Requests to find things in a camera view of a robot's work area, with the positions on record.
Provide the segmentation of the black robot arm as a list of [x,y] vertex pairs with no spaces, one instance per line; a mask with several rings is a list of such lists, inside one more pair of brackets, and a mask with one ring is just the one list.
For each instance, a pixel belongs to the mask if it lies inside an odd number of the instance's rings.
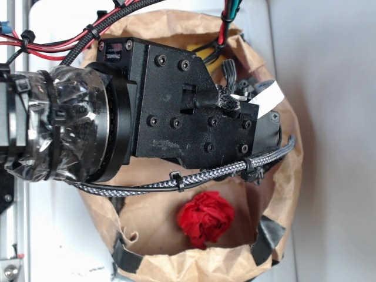
[[131,157],[213,169],[277,148],[279,115],[262,113],[224,62],[213,82],[192,52],[105,39],[85,68],[1,68],[1,163],[22,179],[112,179]]

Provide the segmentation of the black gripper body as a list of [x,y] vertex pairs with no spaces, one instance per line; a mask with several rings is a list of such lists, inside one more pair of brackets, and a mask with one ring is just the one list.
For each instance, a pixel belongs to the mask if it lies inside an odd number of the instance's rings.
[[113,163],[132,156],[212,169],[279,147],[279,116],[234,99],[193,52],[138,38],[99,44],[98,69],[112,77]]

